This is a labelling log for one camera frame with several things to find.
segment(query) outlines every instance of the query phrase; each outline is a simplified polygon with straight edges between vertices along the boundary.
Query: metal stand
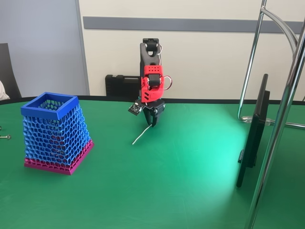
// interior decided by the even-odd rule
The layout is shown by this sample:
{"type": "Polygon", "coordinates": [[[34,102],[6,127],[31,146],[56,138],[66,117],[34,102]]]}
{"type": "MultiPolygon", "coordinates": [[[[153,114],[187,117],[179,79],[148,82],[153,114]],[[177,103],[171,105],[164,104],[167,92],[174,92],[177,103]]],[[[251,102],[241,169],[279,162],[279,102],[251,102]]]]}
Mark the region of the metal stand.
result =
{"type": "Polygon", "coordinates": [[[295,95],[296,87],[298,85],[298,82],[299,82],[299,79],[301,76],[301,72],[302,72],[302,68],[303,68],[303,65],[305,62],[305,21],[304,21],[304,24],[303,24],[303,27],[302,27],[302,30],[300,33],[299,40],[296,43],[295,35],[293,35],[293,32],[291,31],[291,29],[282,20],[280,20],[274,14],[267,11],[265,9],[265,4],[266,4],[266,0],[263,0],[262,8],[260,11],[260,16],[259,16],[259,20],[258,20],[258,24],[257,24],[257,29],[256,29],[255,37],[254,37],[254,43],[253,43],[253,47],[252,47],[252,51],[251,51],[251,55],[250,55],[250,61],[249,61],[248,69],[247,69],[247,74],[246,74],[246,78],[244,81],[241,101],[239,104],[239,109],[238,109],[238,114],[237,114],[237,117],[240,120],[244,121],[244,119],[240,118],[240,112],[241,112],[241,108],[242,108],[243,101],[244,101],[244,94],[245,94],[246,87],[247,87],[248,80],[249,80],[249,75],[250,75],[250,71],[251,71],[251,67],[252,67],[255,48],[256,48],[256,44],[257,44],[257,40],[258,40],[258,35],[259,35],[260,27],[262,24],[262,20],[263,20],[263,14],[266,14],[267,16],[269,16],[272,20],[274,20],[281,27],[281,29],[283,30],[285,35],[288,37],[288,40],[290,42],[294,55],[293,55],[293,61],[292,61],[289,77],[288,77],[288,80],[287,80],[287,83],[285,86],[285,90],[283,93],[283,97],[282,97],[282,100],[280,103],[279,110],[277,112],[276,120],[273,121],[274,127],[273,127],[273,130],[271,133],[271,137],[270,137],[268,147],[266,150],[266,154],[264,157],[264,161],[262,164],[261,172],[260,172],[260,175],[259,175],[259,178],[258,178],[258,181],[256,184],[256,188],[254,191],[254,196],[253,196],[252,203],[250,206],[249,216],[246,221],[246,225],[244,227],[245,229],[252,229],[254,226],[258,208],[259,208],[259,205],[262,200],[262,194],[265,189],[265,185],[266,185],[269,173],[270,173],[270,168],[272,166],[275,152],[277,151],[277,147],[279,145],[279,141],[281,139],[281,136],[282,136],[282,133],[284,130],[284,126],[286,125],[286,126],[292,126],[292,127],[305,128],[305,125],[302,125],[302,124],[286,123],[288,113],[289,113],[289,110],[290,110],[290,107],[291,107],[291,104],[292,104],[292,101],[293,101],[293,98],[295,95]]]}
{"type": "MultiPolygon", "coordinates": [[[[246,94],[247,85],[248,85],[249,78],[250,78],[251,68],[252,68],[254,55],[255,55],[255,50],[256,50],[256,47],[257,47],[258,37],[259,37],[260,30],[261,30],[264,15],[267,15],[270,19],[272,19],[281,28],[281,30],[284,32],[284,34],[286,35],[286,37],[289,41],[289,44],[291,46],[291,50],[292,50],[293,54],[295,54],[296,46],[298,44],[298,41],[297,41],[298,39],[297,39],[296,35],[294,34],[294,32],[290,29],[290,27],[284,21],[282,21],[279,17],[277,17],[275,14],[266,10],[266,8],[265,8],[266,2],[267,2],[267,0],[262,1],[262,6],[261,6],[261,9],[260,9],[260,14],[259,14],[258,22],[257,22],[254,41],[253,41],[253,45],[252,45],[252,49],[251,49],[251,53],[250,53],[248,68],[247,68],[246,76],[245,76],[245,79],[244,79],[243,90],[242,90],[242,94],[241,94],[241,97],[240,97],[240,102],[239,102],[239,107],[238,107],[238,112],[237,112],[237,118],[239,120],[243,121],[243,122],[248,122],[247,121],[247,119],[248,119],[247,116],[241,117],[241,111],[242,111],[242,107],[243,107],[243,104],[244,104],[244,97],[245,97],[245,94],[246,94]]],[[[290,126],[290,127],[297,127],[297,128],[305,129],[304,124],[286,123],[285,125],[290,126]]]]}

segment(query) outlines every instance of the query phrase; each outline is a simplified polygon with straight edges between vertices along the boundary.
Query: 3d printed container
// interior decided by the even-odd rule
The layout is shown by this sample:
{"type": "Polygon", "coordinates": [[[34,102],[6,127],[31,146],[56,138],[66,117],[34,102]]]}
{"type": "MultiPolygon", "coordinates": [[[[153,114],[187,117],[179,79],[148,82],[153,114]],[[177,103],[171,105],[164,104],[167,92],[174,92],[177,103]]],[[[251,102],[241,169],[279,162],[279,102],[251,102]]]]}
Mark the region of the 3d printed container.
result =
{"type": "Polygon", "coordinates": [[[72,175],[93,147],[76,96],[43,93],[21,108],[24,166],[72,175]]]}

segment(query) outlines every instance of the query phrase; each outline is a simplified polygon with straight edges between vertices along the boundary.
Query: wire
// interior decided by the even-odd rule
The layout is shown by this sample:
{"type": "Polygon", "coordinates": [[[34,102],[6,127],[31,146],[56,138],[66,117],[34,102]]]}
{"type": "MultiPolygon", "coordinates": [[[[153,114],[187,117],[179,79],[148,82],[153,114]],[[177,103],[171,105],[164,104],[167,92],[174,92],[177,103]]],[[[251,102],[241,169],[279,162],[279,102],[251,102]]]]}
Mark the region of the wire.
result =
{"type": "Polygon", "coordinates": [[[145,131],[146,130],[148,130],[148,128],[149,127],[151,127],[152,126],[152,124],[150,124],[143,132],[142,132],[142,134],[140,134],[140,136],[138,136],[136,139],[135,139],[135,141],[132,143],[132,144],[134,144],[144,133],[145,133],[145,131]]]}
{"type": "Polygon", "coordinates": [[[171,81],[171,84],[168,86],[168,88],[165,88],[165,89],[164,89],[164,90],[166,91],[166,90],[168,90],[168,89],[170,89],[170,88],[171,88],[172,83],[173,83],[173,80],[171,79],[171,77],[170,77],[169,75],[164,76],[164,79],[165,79],[165,78],[169,78],[169,79],[170,79],[170,81],[171,81]]]}
{"type": "Polygon", "coordinates": [[[159,55],[159,65],[161,65],[161,53],[162,53],[162,45],[160,45],[160,53],[158,53],[157,55],[159,55]]]}

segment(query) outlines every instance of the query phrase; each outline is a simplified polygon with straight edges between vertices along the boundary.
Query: black case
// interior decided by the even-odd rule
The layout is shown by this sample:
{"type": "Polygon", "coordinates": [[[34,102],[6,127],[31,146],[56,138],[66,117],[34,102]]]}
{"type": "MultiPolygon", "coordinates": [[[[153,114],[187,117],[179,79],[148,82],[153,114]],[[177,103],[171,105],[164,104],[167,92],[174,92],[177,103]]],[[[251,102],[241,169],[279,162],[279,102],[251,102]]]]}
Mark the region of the black case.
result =
{"type": "Polygon", "coordinates": [[[107,75],[106,95],[136,100],[139,98],[141,81],[139,76],[107,75]]]}

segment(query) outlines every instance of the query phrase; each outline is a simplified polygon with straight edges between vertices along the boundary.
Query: screw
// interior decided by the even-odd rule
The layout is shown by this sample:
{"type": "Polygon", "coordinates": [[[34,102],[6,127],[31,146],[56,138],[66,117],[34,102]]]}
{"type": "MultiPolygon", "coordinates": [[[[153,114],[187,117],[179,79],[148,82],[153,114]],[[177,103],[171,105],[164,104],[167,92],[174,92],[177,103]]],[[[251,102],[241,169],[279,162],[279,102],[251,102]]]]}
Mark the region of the screw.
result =
{"type": "Polygon", "coordinates": [[[6,138],[6,139],[10,140],[10,139],[11,139],[11,136],[10,136],[10,135],[7,135],[7,136],[0,136],[0,138],[6,138]]]}

